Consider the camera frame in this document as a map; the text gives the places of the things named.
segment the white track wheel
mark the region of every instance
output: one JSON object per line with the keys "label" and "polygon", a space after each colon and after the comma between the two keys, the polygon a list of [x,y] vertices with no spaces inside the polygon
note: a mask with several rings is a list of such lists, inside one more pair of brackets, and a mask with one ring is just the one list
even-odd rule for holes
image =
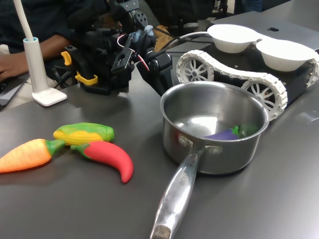
{"label": "white track wheel", "polygon": [[277,118],[287,106],[287,92],[286,90],[279,92],[276,84],[268,84],[259,80],[246,81],[241,88],[254,94],[265,103],[269,110],[270,120]]}
{"label": "white track wheel", "polygon": [[177,77],[180,83],[192,81],[213,81],[214,71],[205,58],[211,58],[206,52],[193,50],[181,56],[177,63]]}

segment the toy red chili pepper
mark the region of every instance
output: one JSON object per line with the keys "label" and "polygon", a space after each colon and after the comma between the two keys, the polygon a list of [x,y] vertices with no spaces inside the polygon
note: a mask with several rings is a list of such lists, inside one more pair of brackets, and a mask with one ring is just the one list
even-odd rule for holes
{"label": "toy red chili pepper", "polygon": [[111,165],[119,170],[123,183],[127,183],[133,174],[131,158],[120,147],[104,142],[96,141],[83,145],[72,145],[72,150],[78,150],[84,157]]}

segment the stainless steel saucepan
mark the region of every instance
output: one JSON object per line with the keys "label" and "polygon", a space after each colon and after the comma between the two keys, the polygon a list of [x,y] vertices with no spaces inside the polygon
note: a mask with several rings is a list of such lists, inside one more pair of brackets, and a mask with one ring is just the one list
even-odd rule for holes
{"label": "stainless steel saucepan", "polygon": [[[244,168],[269,118],[253,94],[218,82],[177,85],[162,96],[160,109],[164,149],[180,166],[160,201],[150,238],[171,239],[186,211],[197,171],[220,175]],[[205,138],[235,125],[240,139]]]}

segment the toy carrot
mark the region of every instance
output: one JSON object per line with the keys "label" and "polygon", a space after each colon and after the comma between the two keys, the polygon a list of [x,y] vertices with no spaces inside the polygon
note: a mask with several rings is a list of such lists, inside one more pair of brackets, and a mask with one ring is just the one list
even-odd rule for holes
{"label": "toy carrot", "polygon": [[121,173],[123,183],[127,183],[133,175],[131,158],[124,150],[112,143],[96,141],[79,146],[72,145],[71,150],[78,150],[88,159],[115,167]]}
{"label": "toy carrot", "polygon": [[0,173],[40,166],[48,162],[64,144],[65,142],[60,139],[53,141],[34,139],[24,143],[0,158]]}

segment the laptop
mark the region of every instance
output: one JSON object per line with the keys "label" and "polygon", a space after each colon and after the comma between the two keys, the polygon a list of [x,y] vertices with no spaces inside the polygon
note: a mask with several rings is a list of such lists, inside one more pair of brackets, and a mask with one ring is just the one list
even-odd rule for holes
{"label": "laptop", "polygon": [[213,24],[235,24],[248,27],[265,36],[293,41],[307,46],[315,51],[319,50],[319,32],[294,23],[263,15],[260,12],[247,12],[220,20],[213,20]]}
{"label": "laptop", "polygon": [[0,83],[0,111],[10,103],[28,77],[29,74],[24,74],[22,76],[9,78]]}

